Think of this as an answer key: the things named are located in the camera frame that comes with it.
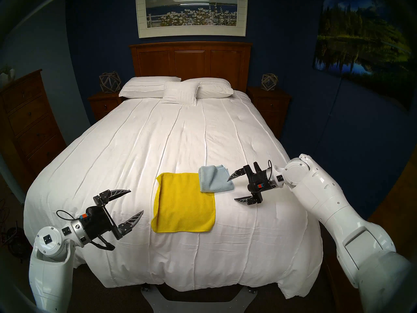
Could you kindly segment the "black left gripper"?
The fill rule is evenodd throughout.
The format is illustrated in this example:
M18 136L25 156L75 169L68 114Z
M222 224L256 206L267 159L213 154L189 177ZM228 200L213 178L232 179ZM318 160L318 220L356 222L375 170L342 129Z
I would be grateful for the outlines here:
M130 192L130 190L125 189L106 190L93 197L96 206L88 207L85 213L80 215L80 224L90 241L102 236L105 232L112 232L115 238L119 240L130 233L138 224L144 213L143 210L117 227L106 209L106 205L110 201Z

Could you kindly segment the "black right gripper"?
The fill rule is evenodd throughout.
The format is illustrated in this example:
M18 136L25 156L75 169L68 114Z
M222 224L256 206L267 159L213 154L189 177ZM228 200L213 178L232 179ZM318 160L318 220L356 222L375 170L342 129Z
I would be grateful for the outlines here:
M251 196L235 198L234 200L247 205L260 204L263 201L262 192L275 189L278 187L276 175L273 169L265 169L261 171L257 162L253 163L255 172L252 171L250 165L245 165L243 168L236 170L227 181L231 181L240 176L246 175L248 178L248 190Z

